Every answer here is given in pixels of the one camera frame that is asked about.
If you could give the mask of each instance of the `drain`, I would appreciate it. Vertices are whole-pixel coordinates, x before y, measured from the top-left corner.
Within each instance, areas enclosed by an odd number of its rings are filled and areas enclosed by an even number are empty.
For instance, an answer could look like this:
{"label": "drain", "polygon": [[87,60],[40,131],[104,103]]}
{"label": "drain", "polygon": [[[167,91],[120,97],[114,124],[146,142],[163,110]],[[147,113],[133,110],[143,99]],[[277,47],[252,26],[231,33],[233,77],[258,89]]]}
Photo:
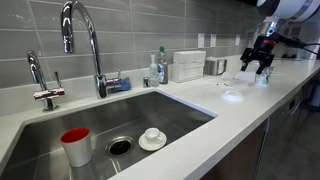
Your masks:
{"label": "drain", "polygon": [[121,156],[128,153],[134,145],[134,140],[128,136],[121,136],[113,139],[106,146],[106,152],[112,156]]}

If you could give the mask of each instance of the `faucet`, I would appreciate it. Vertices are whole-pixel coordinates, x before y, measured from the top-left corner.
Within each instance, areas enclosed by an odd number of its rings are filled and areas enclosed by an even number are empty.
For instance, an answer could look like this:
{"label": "faucet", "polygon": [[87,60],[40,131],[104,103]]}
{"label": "faucet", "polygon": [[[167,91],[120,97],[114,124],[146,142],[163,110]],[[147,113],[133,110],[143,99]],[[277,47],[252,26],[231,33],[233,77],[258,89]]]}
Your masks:
{"label": "faucet", "polygon": [[65,53],[70,54],[75,52],[74,35],[72,29],[72,14],[74,10],[79,11],[88,29],[96,71],[94,75],[94,84],[96,86],[97,97],[98,99],[106,98],[109,95],[108,89],[121,86],[120,72],[118,73],[118,78],[112,79],[106,79],[106,76],[101,73],[97,34],[88,11],[83,6],[83,4],[77,0],[67,1],[62,7],[60,23],[63,40],[63,50]]}
{"label": "faucet", "polygon": [[43,111],[53,111],[59,108],[59,106],[56,105],[54,98],[63,96],[65,93],[64,93],[64,89],[61,87],[61,81],[60,81],[58,72],[54,72],[54,74],[57,79],[59,88],[49,90],[47,87],[46,80],[44,79],[40,62],[38,60],[36,53],[32,50],[29,50],[27,52],[27,57],[30,65],[29,68],[31,71],[32,79],[35,84],[40,84],[40,87],[41,87],[41,91],[33,93],[34,99],[42,100],[45,106]]}

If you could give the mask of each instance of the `dish soap bottle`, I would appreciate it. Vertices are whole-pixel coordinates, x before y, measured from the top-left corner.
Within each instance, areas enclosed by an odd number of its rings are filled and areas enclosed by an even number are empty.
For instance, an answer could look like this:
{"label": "dish soap bottle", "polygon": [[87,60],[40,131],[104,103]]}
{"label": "dish soap bottle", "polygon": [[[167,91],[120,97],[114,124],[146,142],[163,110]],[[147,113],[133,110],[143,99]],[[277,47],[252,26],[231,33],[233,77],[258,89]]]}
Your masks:
{"label": "dish soap bottle", "polygon": [[168,84],[168,63],[167,63],[167,53],[164,51],[164,47],[160,47],[158,58],[159,66],[159,83]]}
{"label": "dish soap bottle", "polygon": [[155,63],[155,55],[151,55],[151,64],[150,64],[150,84],[152,87],[159,86],[159,73],[158,73],[158,65]]}

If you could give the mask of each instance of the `white plate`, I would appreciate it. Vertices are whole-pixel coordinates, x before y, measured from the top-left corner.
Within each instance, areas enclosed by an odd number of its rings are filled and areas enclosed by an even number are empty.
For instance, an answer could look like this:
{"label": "white plate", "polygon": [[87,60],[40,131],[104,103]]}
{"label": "white plate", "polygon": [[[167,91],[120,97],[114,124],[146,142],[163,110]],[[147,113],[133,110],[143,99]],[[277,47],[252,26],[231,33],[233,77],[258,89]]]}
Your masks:
{"label": "white plate", "polygon": [[142,134],[139,138],[139,145],[146,151],[156,151],[162,148],[167,142],[167,136],[163,132],[160,132],[160,138],[162,141],[159,144],[149,144],[146,140],[145,134]]}

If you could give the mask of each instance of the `kitchen counter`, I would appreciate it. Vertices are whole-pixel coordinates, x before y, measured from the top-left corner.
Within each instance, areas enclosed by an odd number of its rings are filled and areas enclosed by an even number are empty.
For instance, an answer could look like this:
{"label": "kitchen counter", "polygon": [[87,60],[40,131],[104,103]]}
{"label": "kitchen counter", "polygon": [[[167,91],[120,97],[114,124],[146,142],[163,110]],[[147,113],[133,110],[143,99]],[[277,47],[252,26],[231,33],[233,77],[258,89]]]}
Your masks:
{"label": "kitchen counter", "polygon": [[[219,77],[204,77],[185,83],[170,82],[158,88],[137,87],[104,100],[91,97],[68,102],[51,113],[35,109],[0,117],[0,174],[25,125],[157,91],[218,117],[111,179],[199,179],[320,69],[320,61],[274,61],[273,65],[275,69],[268,87],[225,86],[226,81]],[[228,89],[242,92],[243,101],[223,100],[221,95]]]}

